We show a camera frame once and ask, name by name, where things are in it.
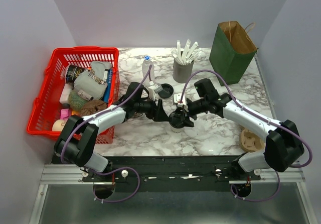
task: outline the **white plastic bottle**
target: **white plastic bottle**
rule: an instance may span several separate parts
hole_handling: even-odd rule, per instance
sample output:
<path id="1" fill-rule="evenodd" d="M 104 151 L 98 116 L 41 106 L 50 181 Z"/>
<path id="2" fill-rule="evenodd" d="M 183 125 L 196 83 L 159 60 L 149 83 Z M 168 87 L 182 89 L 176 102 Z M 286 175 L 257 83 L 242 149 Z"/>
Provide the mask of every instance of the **white plastic bottle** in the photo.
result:
<path id="1" fill-rule="evenodd" d="M 151 65 L 150 78 L 152 81 L 154 81 L 155 80 L 154 64 L 149 56 L 144 57 L 144 61 L 142 63 L 142 76 L 144 77 L 147 74 L 150 65 Z M 149 86 L 149 77 L 146 78 L 144 85 Z"/>

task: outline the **yarn ball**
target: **yarn ball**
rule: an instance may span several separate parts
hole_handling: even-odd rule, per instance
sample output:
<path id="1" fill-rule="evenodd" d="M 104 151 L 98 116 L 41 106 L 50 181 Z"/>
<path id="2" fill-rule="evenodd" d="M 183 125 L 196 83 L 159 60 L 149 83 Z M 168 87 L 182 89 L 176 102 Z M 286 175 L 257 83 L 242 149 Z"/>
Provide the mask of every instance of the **yarn ball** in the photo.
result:
<path id="1" fill-rule="evenodd" d="M 68 103 L 73 111 L 79 112 L 82 107 L 88 102 L 77 94 L 75 90 L 72 90 L 68 97 Z"/>
<path id="2" fill-rule="evenodd" d="M 87 102 L 80 110 L 80 116 L 88 116 L 98 113 L 108 107 L 108 104 L 101 100 L 92 100 Z"/>

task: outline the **paper bag handle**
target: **paper bag handle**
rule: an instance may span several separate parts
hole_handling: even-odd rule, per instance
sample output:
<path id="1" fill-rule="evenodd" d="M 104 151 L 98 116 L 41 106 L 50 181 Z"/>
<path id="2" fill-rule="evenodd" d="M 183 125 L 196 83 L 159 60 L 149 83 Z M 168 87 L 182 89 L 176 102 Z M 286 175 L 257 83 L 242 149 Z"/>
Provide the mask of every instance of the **paper bag handle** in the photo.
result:
<path id="1" fill-rule="evenodd" d="M 244 30 L 246 31 L 246 29 L 249 27 L 249 26 L 251 26 L 250 27 L 250 29 L 246 32 L 246 33 L 249 33 L 254 27 L 255 27 L 255 22 L 252 22 L 252 23 L 250 23 L 246 28 L 244 28 Z"/>

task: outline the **wooden coaster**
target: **wooden coaster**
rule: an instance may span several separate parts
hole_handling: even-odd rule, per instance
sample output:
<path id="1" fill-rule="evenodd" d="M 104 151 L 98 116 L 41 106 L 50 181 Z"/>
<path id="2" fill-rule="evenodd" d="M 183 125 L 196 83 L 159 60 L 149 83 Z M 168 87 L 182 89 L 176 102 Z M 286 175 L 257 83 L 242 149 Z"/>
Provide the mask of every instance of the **wooden coaster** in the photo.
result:
<path id="1" fill-rule="evenodd" d="M 88 101 L 80 110 L 80 116 L 88 116 L 98 113 L 104 109 L 108 108 L 108 104 L 101 100 L 91 100 Z"/>
<path id="2" fill-rule="evenodd" d="M 240 133 L 240 147 L 246 152 L 255 152 L 263 149 L 265 143 L 254 133 L 244 128 Z"/>

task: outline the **marble countertop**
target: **marble countertop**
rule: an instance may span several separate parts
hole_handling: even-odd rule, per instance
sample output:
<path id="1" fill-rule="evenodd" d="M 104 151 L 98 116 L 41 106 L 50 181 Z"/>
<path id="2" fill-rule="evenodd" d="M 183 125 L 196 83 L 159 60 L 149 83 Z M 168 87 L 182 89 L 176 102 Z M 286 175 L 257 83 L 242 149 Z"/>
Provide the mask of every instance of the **marble countertop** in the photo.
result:
<path id="1" fill-rule="evenodd" d="M 210 61 L 210 48 L 202 49 L 201 56 L 195 60 L 193 72 L 201 69 L 213 70 Z M 145 55 L 151 56 L 155 67 L 155 82 L 169 83 L 174 93 L 181 93 L 184 84 L 173 80 L 173 58 L 170 48 L 119 48 L 120 93 L 125 94 L 130 82 L 141 82 L 141 65 Z M 227 92 L 220 86 L 217 78 L 208 72 L 196 75 L 189 83 L 185 96 L 198 99 L 194 83 L 209 78 L 219 94 Z M 230 86 L 237 99 L 248 107 L 272 117 L 263 83 L 253 59 L 238 84 Z M 172 98 L 164 99 L 164 110 L 170 114 L 175 110 Z M 241 127 L 230 120 L 212 114 L 200 114 L 194 121 L 194 128 L 185 128 L 174 133 L 169 123 L 156 123 L 145 115 L 130 119 L 115 126 L 112 144 L 96 145 L 95 151 L 105 156 L 185 156 L 185 155 L 239 155 Z"/>

